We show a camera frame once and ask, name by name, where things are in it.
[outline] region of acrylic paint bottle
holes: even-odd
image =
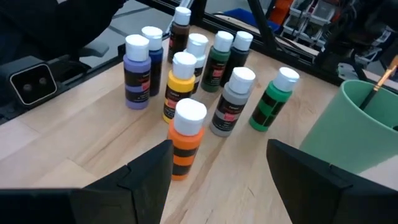
[[[173,23],[170,28],[169,51],[167,61],[172,63],[174,54],[185,50],[190,29],[191,10],[186,7],[176,7]]]
[[[163,31],[157,27],[147,26],[142,28],[141,32],[149,40],[149,57],[151,60],[149,96],[155,96],[159,93],[162,76]]]
[[[211,47],[206,62],[205,72],[200,86],[203,90],[213,93],[220,87],[221,77],[223,76],[226,63],[231,54],[231,44],[234,36],[229,32],[218,31]]]
[[[282,67],[276,78],[268,84],[256,109],[250,117],[250,125],[258,131],[267,131],[279,111],[292,95],[300,75],[291,68]]]
[[[137,34],[127,36],[123,62],[126,106],[134,110],[144,109],[149,103],[149,40]]]
[[[169,123],[174,117],[175,105],[184,98],[191,97],[195,83],[195,64],[197,59],[190,53],[178,52],[173,58],[173,69],[167,80],[163,119]]]
[[[250,52],[250,45],[253,41],[253,35],[245,31],[238,31],[236,33],[234,42],[231,47],[231,55],[225,66],[224,74],[221,77],[220,86],[224,87],[225,83],[229,81],[232,75],[232,70],[235,67],[242,67],[246,63]]]
[[[201,74],[203,67],[206,62],[206,47],[209,40],[202,34],[190,34],[188,38],[187,49],[184,52],[193,54],[197,58],[197,64],[195,65],[195,86],[193,87],[192,94],[196,93],[199,87]]]
[[[203,122],[206,114],[206,106],[193,99],[187,98],[177,103],[167,135],[174,147],[172,180],[187,178],[205,133]]]
[[[256,75],[246,67],[236,67],[224,86],[210,130],[217,136],[227,137],[232,133],[244,105],[248,102]]]

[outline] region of white bottle cap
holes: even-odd
[[[220,52],[229,52],[234,36],[229,32],[218,31],[214,41],[214,48]]]
[[[157,27],[146,26],[141,29],[142,35],[149,40],[149,50],[162,48],[163,31]]]
[[[126,37],[126,56],[133,62],[143,62],[149,57],[149,40],[134,34]]]
[[[184,98],[175,106],[174,129],[184,136],[197,135],[207,114],[206,106],[196,100]]]
[[[293,90],[294,85],[299,79],[300,75],[295,70],[287,67],[281,67],[278,71],[278,75],[272,81],[272,83],[278,90],[289,92]]]
[[[246,67],[235,67],[232,70],[228,87],[237,94],[246,94],[251,90],[256,75]]]
[[[188,80],[195,71],[197,58],[190,53],[177,52],[173,58],[173,74],[176,78]]]
[[[187,44],[187,52],[195,57],[201,57],[205,54],[209,39],[202,34],[190,34]]]
[[[242,51],[248,51],[253,41],[253,35],[245,31],[238,31],[234,40],[234,48]]]
[[[176,7],[174,12],[174,22],[181,26],[189,24],[191,18],[191,10],[186,7]]]

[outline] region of purple paint bottle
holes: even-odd
[[[126,106],[133,110],[144,109],[149,103],[149,40],[137,34],[127,36],[123,61]]]

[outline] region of blue paint bottle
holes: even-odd
[[[163,31],[157,27],[146,26],[142,28],[141,32],[149,40],[149,57],[151,60],[149,95],[156,96],[159,93],[162,77]]]

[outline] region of orange paint bottle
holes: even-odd
[[[187,178],[205,133],[206,114],[206,106],[193,99],[185,98],[177,103],[167,135],[174,147],[172,180]]]

